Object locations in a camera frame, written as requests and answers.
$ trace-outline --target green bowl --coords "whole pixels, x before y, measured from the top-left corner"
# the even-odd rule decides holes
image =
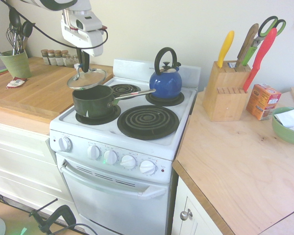
[[[286,142],[294,144],[294,131],[283,126],[274,116],[275,114],[284,113],[292,109],[294,108],[291,108],[291,107],[276,108],[272,112],[272,128],[278,137],[280,137]]]

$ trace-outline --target wooden knife block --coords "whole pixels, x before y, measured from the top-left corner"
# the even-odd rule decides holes
[[[237,121],[240,119],[248,93],[242,87],[250,67],[230,68],[224,61],[220,69],[213,63],[202,105],[211,121]]]

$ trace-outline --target green utensil holder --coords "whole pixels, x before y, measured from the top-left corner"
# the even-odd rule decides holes
[[[12,51],[3,52],[3,56],[0,55],[0,59],[12,75],[12,77],[18,78],[30,78],[31,72],[28,64],[28,57],[24,51],[21,54],[12,55]]]

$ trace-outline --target baking soda box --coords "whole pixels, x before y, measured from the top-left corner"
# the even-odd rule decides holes
[[[251,92],[246,110],[258,120],[271,118],[281,93],[267,84],[256,84]]]

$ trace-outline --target oven door handle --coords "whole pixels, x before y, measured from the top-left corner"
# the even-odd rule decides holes
[[[66,167],[61,167],[60,170],[67,174],[70,178],[74,179],[75,181],[80,182],[81,184],[93,188],[98,191],[106,192],[112,195],[119,195],[128,198],[135,198],[140,200],[148,200],[157,196],[161,196],[167,192],[166,188],[164,187],[157,187],[157,186],[149,186],[145,191],[129,191],[123,190],[118,188],[112,188],[106,185],[102,185],[96,183],[95,181],[91,181],[85,177],[75,174],[71,170],[67,169]]]

